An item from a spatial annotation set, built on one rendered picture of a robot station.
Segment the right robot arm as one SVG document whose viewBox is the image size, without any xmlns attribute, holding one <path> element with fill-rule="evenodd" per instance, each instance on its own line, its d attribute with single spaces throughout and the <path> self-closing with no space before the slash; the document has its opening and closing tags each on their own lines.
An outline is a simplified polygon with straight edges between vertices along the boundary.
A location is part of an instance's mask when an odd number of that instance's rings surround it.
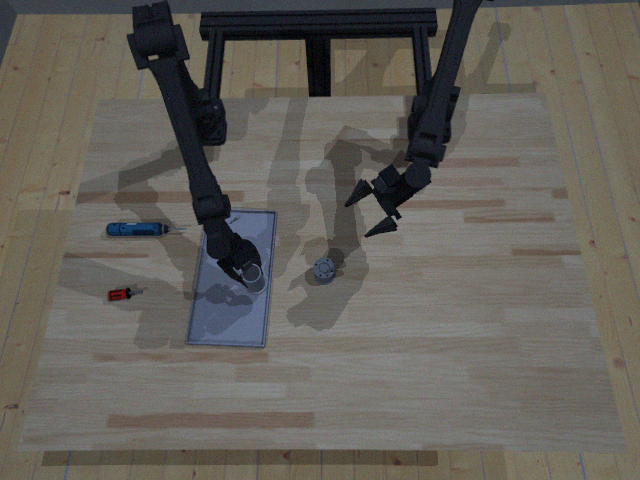
<svg viewBox="0 0 640 480">
<path fill-rule="evenodd" d="M 209 91 L 199 89 L 190 77 L 184 62 L 190 59 L 189 52 L 180 24 L 173 24 L 167 0 L 152 7 L 132 7 L 132 17 L 134 33 L 127 34 L 128 44 L 137 69 L 149 68 L 160 88 L 187 169 L 193 210 L 207 235 L 207 254 L 248 270 L 253 256 L 236 232 L 230 241 L 233 231 L 224 220 L 230 218 L 231 204 L 228 195 L 222 195 L 201 144 L 223 139 L 224 118 L 215 117 Z M 154 55 L 161 59 L 149 61 Z"/>
</svg>

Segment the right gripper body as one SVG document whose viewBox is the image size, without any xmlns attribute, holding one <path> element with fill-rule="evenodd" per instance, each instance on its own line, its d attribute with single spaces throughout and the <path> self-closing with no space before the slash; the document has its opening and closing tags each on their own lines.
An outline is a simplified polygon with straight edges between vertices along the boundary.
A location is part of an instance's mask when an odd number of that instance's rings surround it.
<svg viewBox="0 0 640 480">
<path fill-rule="evenodd" d="M 232 237 L 230 238 L 230 241 L 234 238 L 234 236 L 235 236 L 235 234 L 233 233 Z M 249 252 L 253 256 L 252 259 L 254 259 L 256 256 L 259 255 L 259 253 L 256 251 L 257 248 L 255 247 L 254 244 L 252 244 L 248 240 L 245 240 L 244 242 L 247 245 L 247 247 L 249 248 L 249 250 L 250 250 Z M 229 266 L 223 259 L 219 259 L 216 263 L 227 274 L 230 273 L 233 270 L 232 267 L 234 267 L 236 270 L 240 269 L 235 263 L 233 263 L 232 265 Z"/>
</svg>

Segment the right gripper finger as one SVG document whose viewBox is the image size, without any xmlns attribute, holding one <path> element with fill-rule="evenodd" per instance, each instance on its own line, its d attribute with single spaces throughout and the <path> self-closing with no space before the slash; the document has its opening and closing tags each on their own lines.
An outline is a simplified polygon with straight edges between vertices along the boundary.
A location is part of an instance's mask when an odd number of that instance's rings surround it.
<svg viewBox="0 0 640 480">
<path fill-rule="evenodd" d="M 241 277 L 237 274 L 237 272 L 234 269 L 230 273 L 228 273 L 227 275 L 230 278 L 242 283 L 246 288 L 248 288 L 247 285 L 245 284 L 245 282 L 241 279 Z"/>
<path fill-rule="evenodd" d="M 256 256 L 253 259 L 253 261 L 254 261 L 253 264 L 256 264 L 257 266 L 259 266 L 259 268 L 261 269 L 261 272 L 262 272 L 260 254 L 258 256 Z M 262 274 L 263 274 L 263 272 L 262 272 Z"/>
</svg>

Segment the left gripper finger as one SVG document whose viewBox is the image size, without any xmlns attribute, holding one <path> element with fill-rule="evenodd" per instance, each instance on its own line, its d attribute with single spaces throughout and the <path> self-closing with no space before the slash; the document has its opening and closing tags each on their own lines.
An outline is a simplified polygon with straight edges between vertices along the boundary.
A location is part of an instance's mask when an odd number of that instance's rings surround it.
<svg viewBox="0 0 640 480">
<path fill-rule="evenodd" d="M 373 227 L 370 231 L 368 231 L 364 237 L 370 237 L 380 233 L 393 232 L 396 231 L 396 227 L 392 224 L 388 216 L 383 219 L 380 223 L 378 223 L 375 227 Z"/>
<path fill-rule="evenodd" d="M 372 192 L 367 187 L 365 182 L 362 179 L 360 179 L 359 182 L 357 183 L 352 195 L 347 200 L 347 202 L 344 204 L 344 206 L 348 207 L 348 206 L 356 203 L 357 201 L 363 199 L 364 197 L 370 195 L 371 193 Z"/>
</svg>

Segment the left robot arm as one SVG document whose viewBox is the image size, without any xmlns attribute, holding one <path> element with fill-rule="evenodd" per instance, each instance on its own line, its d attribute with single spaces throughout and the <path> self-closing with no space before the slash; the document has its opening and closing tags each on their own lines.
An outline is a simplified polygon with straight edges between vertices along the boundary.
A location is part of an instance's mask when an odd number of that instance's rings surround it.
<svg viewBox="0 0 640 480">
<path fill-rule="evenodd" d="M 393 164 L 379 172 L 374 180 L 374 186 L 387 195 L 395 208 L 413 196 L 411 191 L 415 194 L 430 184 L 429 167 L 438 168 L 439 162 L 443 161 L 447 146 L 442 141 L 451 135 L 450 121 L 461 89 L 454 83 L 474 16 L 482 1 L 454 0 L 437 69 L 431 80 L 424 80 L 416 113 L 410 115 L 411 138 L 405 161 L 414 162 L 401 174 L 406 182 Z"/>
</svg>

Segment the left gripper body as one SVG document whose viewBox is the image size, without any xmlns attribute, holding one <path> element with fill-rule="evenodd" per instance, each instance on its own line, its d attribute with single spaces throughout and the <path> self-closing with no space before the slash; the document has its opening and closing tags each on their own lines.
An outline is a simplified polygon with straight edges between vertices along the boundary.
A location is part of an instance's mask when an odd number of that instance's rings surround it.
<svg viewBox="0 0 640 480">
<path fill-rule="evenodd" d="M 374 186 L 374 180 L 375 178 L 370 181 L 372 183 L 372 185 Z M 395 206 L 392 204 L 392 202 L 390 201 L 390 199 L 387 197 L 386 194 L 381 194 L 381 192 L 379 192 L 376 187 L 374 186 L 374 189 L 371 188 L 371 186 L 368 184 L 368 182 L 366 180 L 364 180 L 365 184 L 367 185 L 367 187 L 370 189 L 370 191 L 374 194 L 374 196 L 376 197 L 378 203 L 380 204 L 380 206 L 383 208 L 383 210 L 385 211 L 385 213 L 387 214 L 388 218 L 390 219 L 390 221 L 392 222 L 392 224 L 395 227 L 398 227 L 397 224 L 395 223 L 395 221 L 392 219 L 391 216 L 395 215 L 395 218 L 397 220 L 399 220 L 400 218 L 402 218 L 402 216 L 399 214 L 399 212 L 397 211 L 397 209 L 395 208 Z"/>
</svg>

